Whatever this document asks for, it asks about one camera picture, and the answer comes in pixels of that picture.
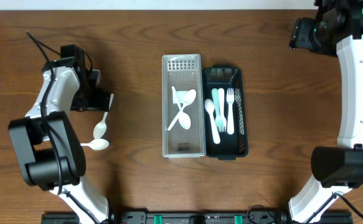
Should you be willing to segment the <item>white spoon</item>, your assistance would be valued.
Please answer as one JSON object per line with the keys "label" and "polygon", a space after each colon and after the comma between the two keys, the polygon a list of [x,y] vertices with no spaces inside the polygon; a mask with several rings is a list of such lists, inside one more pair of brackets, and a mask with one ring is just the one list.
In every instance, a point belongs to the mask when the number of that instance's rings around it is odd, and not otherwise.
{"label": "white spoon", "polygon": [[214,102],[210,99],[206,99],[204,101],[204,107],[206,112],[208,112],[209,114],[209,119],[210,119],[210,128],[212,130],[212,138],[213,138],[213,142],[215,144],[219,144],[220,143],[220,136],[219,136],[219,132],[218,129],[216,127],[216,123],[215,123],[215,118],[214,118]]}
{"label": "white spoon", "polygon": [[[174,87],[172,87],[172,93],[173,93],[173,97],[175,97],[176,99],[176,103],[179,109],[181,109],[181,102],[179,100],[177,91]],[[178,118],[179,124],[184,128],[184,129],[189,129],[191,127],[191,119],[189,117],[189,115],[185,112],[182,112]]]}

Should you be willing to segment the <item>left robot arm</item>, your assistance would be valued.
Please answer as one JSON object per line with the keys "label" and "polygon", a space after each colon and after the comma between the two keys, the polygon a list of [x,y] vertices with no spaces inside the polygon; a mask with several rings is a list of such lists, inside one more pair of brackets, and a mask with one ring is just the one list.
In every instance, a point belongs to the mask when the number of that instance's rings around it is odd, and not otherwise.
{"label": "left robot arm", "polygon": [[24,181],[58,195],[80,223],[111,223],[108,199],[86,175],[83,147],[68,118],[71,111],[110,109],[110,93],[98,86],[100,71],[87,68],[87,53],[64,45],[45,63],[40,93],[24,118],[10,121],[12,146]]}

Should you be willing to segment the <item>white spoon bowl up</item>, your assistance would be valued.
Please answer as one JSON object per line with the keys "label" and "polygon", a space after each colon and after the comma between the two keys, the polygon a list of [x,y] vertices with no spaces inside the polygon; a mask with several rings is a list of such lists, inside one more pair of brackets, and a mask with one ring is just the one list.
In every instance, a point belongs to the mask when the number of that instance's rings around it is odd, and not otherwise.
{"label": "white spoon bowl up", "polygon": [[194,89],[189,90],[185,95],[184,95],[184,101],[182,103],[181,109],[179,109],[179,112],[175,115],[174,119],[171,121],[170,125],[168,126],[167,130],[170,131],[172,129],[172,127],[175,125],[175,123],[178,121],[178,118],[180,116],[180,114],[184,111],[184,109],[191,105],[195,98],[196,98],[196,91]]}

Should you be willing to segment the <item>white fork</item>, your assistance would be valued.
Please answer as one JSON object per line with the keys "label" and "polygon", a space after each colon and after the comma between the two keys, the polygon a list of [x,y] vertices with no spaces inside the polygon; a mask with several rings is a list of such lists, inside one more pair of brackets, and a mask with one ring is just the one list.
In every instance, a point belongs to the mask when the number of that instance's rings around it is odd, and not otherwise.
{"label": "white fork", "polygon": [[222,133],[224,131],[224,122],[220,115],[220,105],[219,105],[219,92],[217,88],[212,89],[212,99],[215,107],[215,123],[218,132]]}
{"label": "white fork", "polygon": [[223,88],[219,88],[218,89],[218,94],[219,94],[219,107],[220,107],[220,117],[222,119],[223,125],[221,127],[221,133],[226,132],[227,129],[227,120],[225,118],[225,113],[224,113],[224,103],[225,103],[225,92]]}
{"label": "white fork", "polygon": [[233,88],[227,89],[226,100],[228,103],[228,116],[227,116],[227,133],[234,133],[234,120],[233,120],[233,103],[235,100]]}

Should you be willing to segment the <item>white spoon bowl down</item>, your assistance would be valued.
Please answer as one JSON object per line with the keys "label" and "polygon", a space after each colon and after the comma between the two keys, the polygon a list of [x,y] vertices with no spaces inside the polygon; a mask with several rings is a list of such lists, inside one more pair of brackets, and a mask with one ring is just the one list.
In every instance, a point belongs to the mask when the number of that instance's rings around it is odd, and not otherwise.
{"label": "white spoon bowl down", "polygon": [[100,139],[106,133],[107,125],[106,125],[106,118],[108,116],[109,111],[104,112],[102,120],[96,124],[93,130],[93,137],[95,139]]}

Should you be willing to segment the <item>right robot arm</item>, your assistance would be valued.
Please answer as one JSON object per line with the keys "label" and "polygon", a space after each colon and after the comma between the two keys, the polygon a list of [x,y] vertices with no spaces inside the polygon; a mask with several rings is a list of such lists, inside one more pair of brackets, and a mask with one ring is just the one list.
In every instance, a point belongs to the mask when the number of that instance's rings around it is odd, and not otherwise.
{"label": "right robot arm", "polygon": [[311,177],[288,202],[287,223],[344,223],[328,208],[363,184],[363,1],[315,1],[315,18],[296,21],[289,46],[337,57],[342,116],[337,144],[315,147]]}

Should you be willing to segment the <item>white spoon sideways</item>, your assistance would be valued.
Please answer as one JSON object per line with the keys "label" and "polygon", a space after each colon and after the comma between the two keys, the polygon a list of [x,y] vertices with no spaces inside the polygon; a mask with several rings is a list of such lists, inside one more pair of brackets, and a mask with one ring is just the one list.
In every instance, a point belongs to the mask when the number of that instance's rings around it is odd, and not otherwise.
{"label": "white spoon sideways", "polygon": [[110,143],[106,139],[94,139],[90,142],[85,142],[80,144],[82,147],[90,147],[94,151],[101,151],[106,149]]}

